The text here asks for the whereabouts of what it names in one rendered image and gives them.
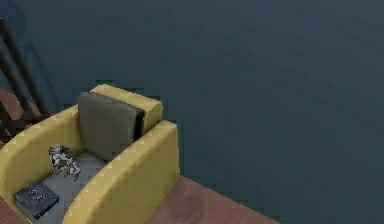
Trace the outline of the white crumpled object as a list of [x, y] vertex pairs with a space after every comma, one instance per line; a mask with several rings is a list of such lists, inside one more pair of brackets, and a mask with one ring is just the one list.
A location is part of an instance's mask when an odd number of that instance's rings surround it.
[[74, 157], [69, 154], [69, 148], [64, 145], [52, 145], [48, 149], [49, 158], [54, 170], [54, 174], [64, 173], [64, 177], [71, 176], [77, 181], [81, 173], [81, 168]]

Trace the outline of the dark wooden chair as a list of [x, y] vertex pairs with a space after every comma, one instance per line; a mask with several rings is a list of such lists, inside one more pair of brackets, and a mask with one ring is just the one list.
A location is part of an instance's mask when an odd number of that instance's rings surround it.
[[39, 112], [39, 114], [33, 112], [32, 106], [29, 104], [26, 96], [22, 93], [21, 86], [17, 82], [16, 76], [12, 73], [11, 65], [6, 61], [5, 55], [0, 52], [0, 72], [5, 76], [22, 109], [21, 117], [13, 120], [10, 113], [6, 110], [5, 105], [0, 101], [0, 142], [5, 144], [30, 125], [35, 125], [47, 119], [51, 113], [47, 110], [43, 98], [38, 92], [37, 86], [34, 83], [11, 32], [2, 17], [0, 17], [0, 40], [9, 51], [22, 80], [25, 82], [28, 92], [35, 102], [37, 111]]

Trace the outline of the grey back cushion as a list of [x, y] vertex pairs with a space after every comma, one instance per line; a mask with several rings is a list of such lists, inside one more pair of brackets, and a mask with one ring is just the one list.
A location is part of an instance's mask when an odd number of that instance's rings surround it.
[[142, 109], [97, 93], [80, 94], [78, 114], [84, 148], [105, 161], [114, 159], [143, 133]]

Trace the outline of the black book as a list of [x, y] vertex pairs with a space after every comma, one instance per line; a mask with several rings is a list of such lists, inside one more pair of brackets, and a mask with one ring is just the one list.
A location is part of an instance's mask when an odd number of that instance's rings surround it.
[[59, 196], [43, 183], [33, 183], [13, 194], [15, 202], [26, 214], [38, 220], [56, 203]]

